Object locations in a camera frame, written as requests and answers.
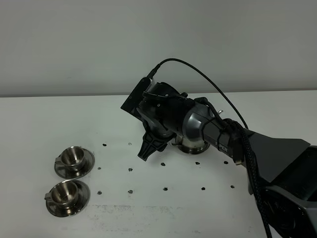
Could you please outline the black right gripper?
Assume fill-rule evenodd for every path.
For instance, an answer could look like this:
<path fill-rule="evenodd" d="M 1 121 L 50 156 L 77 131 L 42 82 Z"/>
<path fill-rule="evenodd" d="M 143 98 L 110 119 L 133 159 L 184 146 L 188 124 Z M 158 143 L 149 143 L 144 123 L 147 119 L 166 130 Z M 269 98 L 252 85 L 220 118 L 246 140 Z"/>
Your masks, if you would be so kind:
<path fill-rule="evenodd" d="M 143 100 L 143 93 L 146 91 L 149 84 L 149 78 L 142 78 L 120 107 L 122 110 L 129 113 L 140 121 L 142 121 L 142 118 L 138 113 L 137 108 L 139 103 Z M 146 132 L 143 136 L 143 142 L 138 153 L 138 157 L 141 158 L 143 161 L 146 161 L 150 155 L 152 155 L 156 151 L 162 152 L 166 148 L 166 146 L 166 138 L 157 138 L 150 132 Z"/>

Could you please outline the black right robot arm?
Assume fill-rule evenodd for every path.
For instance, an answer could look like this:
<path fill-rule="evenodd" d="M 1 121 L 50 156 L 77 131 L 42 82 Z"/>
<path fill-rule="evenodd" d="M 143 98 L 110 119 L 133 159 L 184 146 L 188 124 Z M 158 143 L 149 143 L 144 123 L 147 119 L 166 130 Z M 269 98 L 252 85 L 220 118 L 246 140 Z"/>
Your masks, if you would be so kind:
<path fill-rule="evenodd" d="M 190 99 L 145 77 L 121 108 L 143 123 L 142 160 L 180 137 L 178 147 L 213 146 L 246 168 L 248 191 L 260 212 L 266 235 L 274 228 L 284 238 L 317 235 L 317 149 L 301 139 L 271 138 L 222 119 L 204 97 Z"/>

